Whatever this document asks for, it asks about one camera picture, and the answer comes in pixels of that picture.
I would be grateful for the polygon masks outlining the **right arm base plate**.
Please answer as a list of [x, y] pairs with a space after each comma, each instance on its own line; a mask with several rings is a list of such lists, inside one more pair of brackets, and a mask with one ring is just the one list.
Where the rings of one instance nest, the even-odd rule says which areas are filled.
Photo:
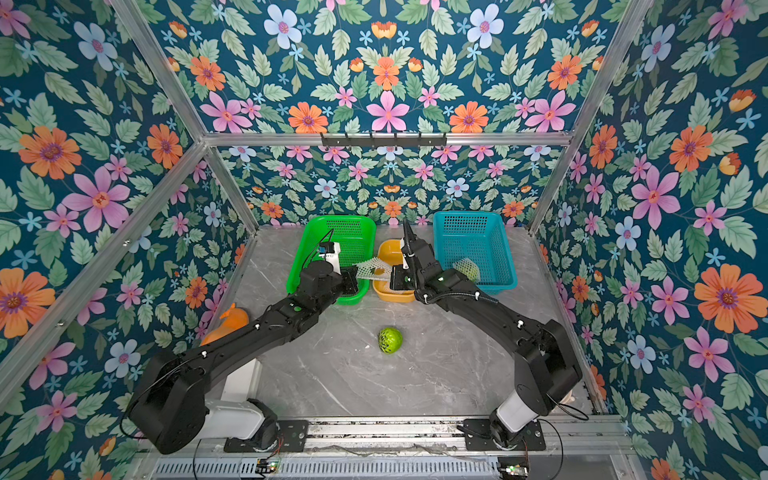
[[498, 420], [467, 418], [457, 424], [468, 451], [533, 451], [546, 449], [540, 424], [532, 421], [520, 431], [511, 432]]

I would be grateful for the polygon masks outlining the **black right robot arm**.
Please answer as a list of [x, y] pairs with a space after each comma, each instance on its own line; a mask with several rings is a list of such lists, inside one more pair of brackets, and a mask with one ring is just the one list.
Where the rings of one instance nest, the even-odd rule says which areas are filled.
[[393, 280], [404, 281], [416, 301], [468, 320], [513, 358], [512, 393], [490, 415], [491, 437], [508, 447], [583, 378], [564, 326], [530, 319], [485, 294], [467, 275], [442, 267], [433, 247], [409, 226], [400, 244], [404, 265]]

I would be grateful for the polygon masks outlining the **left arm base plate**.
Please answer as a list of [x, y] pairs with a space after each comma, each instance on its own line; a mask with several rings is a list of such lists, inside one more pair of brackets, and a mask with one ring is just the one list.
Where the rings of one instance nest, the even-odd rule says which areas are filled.
[[304, 450], [308, 438], [306, 420], [266, 420], [247, 440], [230, 438], [224, 444], [226, 453], [297, 453]]

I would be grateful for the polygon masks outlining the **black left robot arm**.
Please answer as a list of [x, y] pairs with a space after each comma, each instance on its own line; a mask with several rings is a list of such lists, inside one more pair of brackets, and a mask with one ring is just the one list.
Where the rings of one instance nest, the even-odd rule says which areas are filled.
[[171, 454], [202, 433], [214, 410], [206, 394], [257, 356], [297, 339], [318, 323], [337, 300], [358, 290], [357, 268], [335, 271], [315, 261], [300, 273], [296, 291], [223, 337], [182, 352], [163, 349], [148, 362], [128, 407], [127, 418], [162, 454]]

